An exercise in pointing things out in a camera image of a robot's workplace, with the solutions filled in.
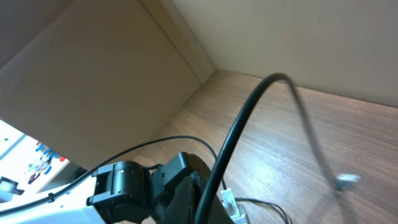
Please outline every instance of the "white connector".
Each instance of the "white connector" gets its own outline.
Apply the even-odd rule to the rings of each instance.
[[[243,205],[237,205],[234,194],[230,188],[221,191],[223,205],[229,217],[236,224],[250,224],[249,217]]]
[[[235,219],[241,216],[239,213],[238,205],[236,204],[234,194],[230,188],[221,191],[221,198],[223,199],[223,205],[231,219]]]

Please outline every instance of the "wooden table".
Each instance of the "wooden table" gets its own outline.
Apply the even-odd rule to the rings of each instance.
[[[259,82],[259,78],[218,72],[154,139],[192,135],[218,152]],[[300,92],[335,174],[362,177],[346,195],[354,212],[341,211],[331,196],[283,83],[264,94],[229,162],[224,177],[235,197],[277,203],[294,223],[343,223],[342,214],[358,223],[398,223],[398,109],[304,88]],[[164,164],[180,151],[194,153],[213,166],[207,149],[186,139],[147,146],[134,160],[145,166]],[[244,205],[252,223],[282,223],[266,207]]]

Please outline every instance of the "thin wire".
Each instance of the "thin wire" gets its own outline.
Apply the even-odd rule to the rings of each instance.
[[[235,198],[235,201],[237,201],[237,202],[245,202],[245,201],[247,201],[247,202],[252,202],[252,203],[263,203],[264,205],[268,205],[271,209],[273,209],[275,212],[277,212],[279,214],[279,216],[283,219],[285,224],[289,224],[289,220],[290,219],[288,218],[288,216],[285,213],[285,211],[277,204],[270,203],[270,202],[265,202],[265,201],[254,199],[254,198],[240,198],[240,197],[238,197],[238,198]]]
[[[109,159],[107,159],[104,162],[100,163],[99,165],[97,165],[93,169],[85,172],[82,176],[80,176],[79,178],[74,180],[68,186],[64,187],[62,190],[59,190],[58,192],[56,192],[54,194],[53,193],[49,193],[49,196],[41,198],[41,199],[38,199],[38,200],[36,200],[34,202],[30,202],[30,203],[27,203],[25,205],[20,205],[18,207],[9,208],[7,210],[0,211],[0,217],[3,216],[3,215],[7,215],[7,214],[10,214],[10,213],[13,213],[13,212],[18,212],[20,210],[24,210],[24,209],[27,209],[27,208],[30,208],[30,207],[34,207],[34,206],[40,205],[42,203],[53,202],[59,196],[61,196],[64,193],[68,192],[69,190],[73,189],[77,184],[79,184],[82,180],[86,179],[95,170],[97,170],[101,166],[111,162],[112,160],[118,158],[119,156],[124,155],[124,154],[126,154],[128,152],[131,152],[131,151],[133,151],[135,149],[138,149],[140,147],[144,147],[144,146],[147,146],[147,145],[150,145],[150,144],[153,144],[153,143],[157,143],[157,142],[161,142],[161,141],[167,141],[167,140],[171,140],[171,139],[192,139],[192,140],[198,141],[198,142],[202,143],[203,145],[205,145],[212,152],[212,154],[215,155],[214,150],[210,147],[209,144],[207,144],[207,142],[205,142],[204,140],[202,140],[200,138],[194,137],[194,136],[171,136],[171,137],[167,137],[167,138],[161,138],[161,139],[156,139],[156,140],[152,140],[152,141],[149,141],[149,142],[145,142],[145,143],[139,144],[137,146],[131,147],[129,149],[126,149],[125,151],[120,152],[120,153],[110,157]]]

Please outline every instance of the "black wire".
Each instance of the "black wire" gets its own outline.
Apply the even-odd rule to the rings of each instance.
[[[265,201],[254,199],[254,198],[239,198],[238,197],[238,198],[235,198],[235,201],[237,201],[237,202],[247,201],[247,202],[252,202],[252,203],[263,203],[265,205],[268,205],[271,209],[273,209],[275,212],[278,213],[278,215],[283,219],[285,224],[289,224],[288,216],[286,215],[285,211],[277,204],[270,203],[270,202],[265,202]]]
[[[307,115],[307,110],[305,109],[300,99],[299,93],[297,93],[295,89],[294,83],[287,75],[283,73],[275,73],[263,79],[263,81],[260,82],[260,84],[258,84],[258,86],[253,90],[249,98],[244,103],[238,116],[236,117],[231,129],[229,130],[229,133],[219,153],[216,164],[213,166],[213,170],[211,171],[208,183],[199,201],[194,224],[207,223],[211,203],[213,202],[213,199],[217,193],[220,181],[224,175],[228,162],[231,159],[235,146],[238,143],[243,128],[250,117],[250,114],[252,113],[260,97],[268,89],[268,87],[271,86],[274,82],[280,80],[284,80],[287,82],[289,89],[293,94],[299,113],[302,117],[302,123],[310,142],[312,152],[315,155],[319,166],[321,167],[323,176],[328,181],[329,186],[333,189],[334,175],[331,172],[330,166],[328,165],[325,156],[323,155],[323,152],[320,150],[319,143],[315,137],[315,134],[313,133],[312,125]]]
[[[215,155],[214,150],[210,147],[209,144],[207,144],[207,142],[205,142],[204,140],[202,140],[200,138],[193,137],[193,136],[171,136],[171,137],[167,137],[167,138],[161,138],[161,139],[152,140],[152,141],[145,142],[145,143],[139,144],[137,146],[131,147],[129,149],[126,149],[125,151],[120,152],[120,153],[116,154],[115,156],[110,157],[109,159],[107,159],[104,162],[100,163],[99,165],[97,165],[93,169],[91,169],[91,170],[87,171],[86,173],[84,173],[82,176],[80,176],[79,178],[74,180],[71,184],[69,184],[68,186],[64,187],[62,190],[59,190],[58,192],[56,192],[54,194],[51,193],[50,196],[44,197],[42,199],[38,199],[38,200],[36,200],[34,202],[30,202],[30,203],[27,203],[25,205],[20,205],[18,207],[9,208],[7,210],[0,211],[0,216],[7,215],[7,214],[12,213],[12,212],[18,212],[20,210],[24,210],[24,209],[27,209],[27,208],[30,208],[30,207],[34,207],[34,206],[40,205],[40,204],[45,203],[45,202],[51,202],[52,200],[58,198],[59,196],[63,195],[64,193],[66,193],[69,190],[71,190],[72,188],[74,188],[82,180],[86,179],[89,175],[91,175],[95,170],[97,170],[101,166],[111,162],[112,160],[118,158],[119,156],[121,156],[123,154],[126,154],[128,152],[131,152],[131,151],[133,151],[135,149],[138,149],[140,147],[144,147],[144,146],[147,146],[147,145],[150,145],[150,144],[153,144],[153,143],[166,141],[166,140],[171,140],[171,139],[192,139],[192,140],[198,141],[198,142],[202,143],[203,145],[205,145],[212,152],[212,154]]]

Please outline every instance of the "wooden surface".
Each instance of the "wooden surface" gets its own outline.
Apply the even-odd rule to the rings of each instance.
[[[155,138],[188,134],[204,139],[218,152],[259,81],[237,73],[217,73]],[[358,223],[398,223],[398,109],[304,88],[300,92],[335,173],[362,177],[346,195]],[[145,147],[134,160],[146,166],[164,164],[180,151],[213,165],[205,147],[184,139]],[[235,197],[277,203],[294,223],[343,223],[284,84],[272,85],[261,98],[224,177]],[[252,223],[282,223],[265,207],[244,205]]]
[[[76,1],[0,69],[0,117],[89,169],[150,139],[200,85],[140,1]]]

